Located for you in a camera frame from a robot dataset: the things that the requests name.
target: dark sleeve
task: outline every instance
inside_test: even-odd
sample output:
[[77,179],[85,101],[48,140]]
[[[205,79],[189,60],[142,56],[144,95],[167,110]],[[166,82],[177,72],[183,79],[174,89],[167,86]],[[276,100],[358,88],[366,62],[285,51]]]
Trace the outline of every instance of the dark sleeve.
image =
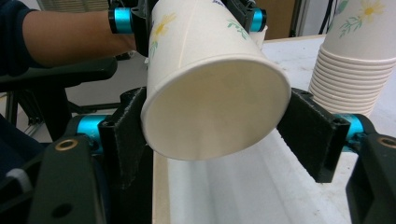
[[20,1],[0,0],[0,76],[42,67],[30,56],[22,35],[23,19],[31,11]]

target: gray floor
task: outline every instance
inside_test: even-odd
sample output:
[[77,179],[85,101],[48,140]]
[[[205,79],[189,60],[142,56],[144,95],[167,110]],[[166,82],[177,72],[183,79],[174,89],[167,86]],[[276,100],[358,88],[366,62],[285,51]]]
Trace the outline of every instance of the gray floor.
[[[66,89],[69,101],[77,105],[97,105],[120,101],[123,92],[147,85],[146,58],[133,52],[130,60],[119,61],[116,74],[108,80],[82,83]],[[6,96],[0,96],[0,113],[4,115]],[[114,110],[101,110],[97,114],[112,114]],[[17,127],[39,142],[50,142],[50,135],[44,125],[29,127],[28,118],[20,109]]]

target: stack of paper cups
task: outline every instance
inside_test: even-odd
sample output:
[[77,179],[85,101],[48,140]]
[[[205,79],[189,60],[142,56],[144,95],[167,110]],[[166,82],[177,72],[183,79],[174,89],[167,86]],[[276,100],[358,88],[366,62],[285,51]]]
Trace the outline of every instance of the stack of paper cups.
[[369,116],[396,64],[396,1],[342,1],[309,90],[332,113]]

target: cable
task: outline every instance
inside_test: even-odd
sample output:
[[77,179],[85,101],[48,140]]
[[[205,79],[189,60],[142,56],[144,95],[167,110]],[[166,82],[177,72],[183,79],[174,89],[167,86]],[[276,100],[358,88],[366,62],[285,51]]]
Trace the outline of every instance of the cable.
[[327,5],[326,14],[324,16],[323,23],[320,26],[320,31],[319,31],[320,35],[323,34],[323,30],[324,30],[324,27],[326,26],[326,22],[329,19],[330,14],[332,13],[332,2],[333,2],[333,0],[329,0],[329,3]]

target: yellow flower print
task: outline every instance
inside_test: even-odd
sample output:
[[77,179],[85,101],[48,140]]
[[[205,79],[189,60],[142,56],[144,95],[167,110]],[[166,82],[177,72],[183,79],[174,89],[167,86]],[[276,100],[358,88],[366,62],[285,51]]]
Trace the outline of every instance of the yellow flower print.
[[166,26],[169,22],[176,18],[176,14],[172,13],[170,15],[164,15],[160,23],[158,23],[152,31],[152,42],[157,42],[158,38],[162,35],[166,35],[168,27]]
[[372,22],[374,14],[382,14],[384,12],[384,7],[385,6],[381,4],[380,0],[376,0],[374,3],[361,0],[361,13],[359,18],[361,18],[362,21],[367,20],[368,22]]
[[151,44],[148,53],[148,66],[150,66],[150,59],[154,57],[155,50],[158,48],[158,41],[160,36],[166,35],[168,27],[166,26],[169,22],[176,18],[176,14],[164,15],[160,23],[156,24],[151,31]]
[[340,38],[350,32],[355,32],[363,25],[364,21],[372,22],[374,14],[381,15],[384,12],[385,6],[381,4],[381,0],[361,0],[361,10],[359,15],[349,17],[346,22],[340,27]]

